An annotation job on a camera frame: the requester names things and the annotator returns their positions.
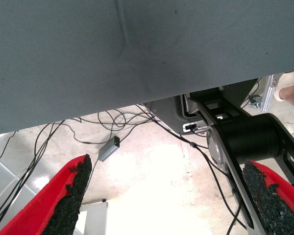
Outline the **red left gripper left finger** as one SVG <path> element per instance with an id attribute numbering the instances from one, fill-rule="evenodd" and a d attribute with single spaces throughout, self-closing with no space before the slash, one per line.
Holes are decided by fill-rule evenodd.
<path id="1" fill-rule="evenodd" d="M 0 235 L 72 235 L 91 172 L 88 154 L 67 162 Z"/>

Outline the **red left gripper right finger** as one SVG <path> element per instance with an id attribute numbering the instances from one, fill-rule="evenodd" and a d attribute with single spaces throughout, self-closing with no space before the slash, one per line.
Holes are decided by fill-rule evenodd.
<path id="1" fill-rule="evenodd" d="M 266 234 L 294 235 L 294 186 L 255 161 L 246 161 L 243 178 Z"/>

